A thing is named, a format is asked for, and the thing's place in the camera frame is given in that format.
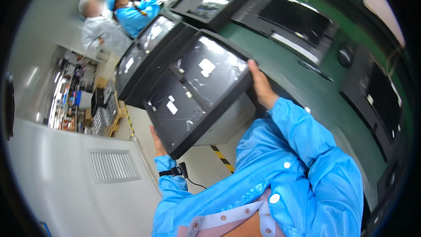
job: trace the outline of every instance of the workbench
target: workbench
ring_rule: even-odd
[[[357,24],[322,0],[309,0],[309,5],[339,23],[334,42],[319,69],[331,77],[329,82],[297,63],[298,56],[270,39],[239,25],[229,23],[218,34],[250,52],[260,69],[333,134],[345,153],[353,157],[361,170],[364,194],[370,210],[378,203],[377,182],[387,167],[370,130],[340,95],[347,69],[337,61],[339,45],[344,41],[363,43],[383,66],[387,56],[373,39]],[[409,104],[405,90],[396,74],[392,80],[403,103]],[[413,119],[409,108],[404,110],[405,128],[412,133]]]

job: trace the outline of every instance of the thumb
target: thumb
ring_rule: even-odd
[[[149,126],[149,129],[151,130],[151,134],[154,140],[159,139],[157,134],[155,133],[155,127],[153,125]]]
[[[257,66],[257,64],[256,64],[256,62],[254,60],[248,60],[247,61],[247,64],[248,64],[248,69],[250,70],[250,72],[251,72],[251,74],[253,76],[255,76],[256,74],[258,74],[258,72],[260,70],[259,70],[259,67]]]

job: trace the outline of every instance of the lcd panel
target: lcd panel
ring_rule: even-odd
[[[139,37],[140,47],[148,54],[173,29],[175,23],[166,17],[160,16]]]
[[[218,11],[225,7],[231,0],[202,0],[195,9],[187,11],[187,13],[197,16],[202,19],[210,19]]]
[[[169,71],[160,78],[147,102],[152,109],[151,118],[156,119],[170,147],[177,145],[181,139],[194,128],[205,113],[187,88]]]
[[[175,23],[159,16],[154,23],[145,28],[133,41],[129,50],[122,57],[116,74],[117,92],[121,93],[146,56],[173,29]]]
[[[392,141],[397,134],[402,108],[400,98],[394,91],[389,79],[379,66],[374,64],[367,88],[367,100],[376,110]]]
[[[314,47],[330,24],[317,9],[297,0],[271,0],[258,17],[289,30]]]
[[[247,63],[214,40],[201,36],[194,49],[174,66],[183,73],[186,83],[212,107],[245,73]]]

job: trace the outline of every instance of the person's right hand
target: person's right hand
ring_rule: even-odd
[[[149,129],[151,130],[152,138],[154,139],[155,149],[157,151],[155,156],[168,155],[167,151],[165,150],[164,145],[162,144],[162,141],[159,139],[158,135],[155,133],[155,127],[150,125]]]
[[[279,96],[272,91],[266,75],[260,71],[256,62],[253,60],[248,60],[247,64],[248,69],[253,76],[254,89],[256,91],[259,103],[261,103],[266,108],[266,110],[272,109],[276,101],[279,99]]]

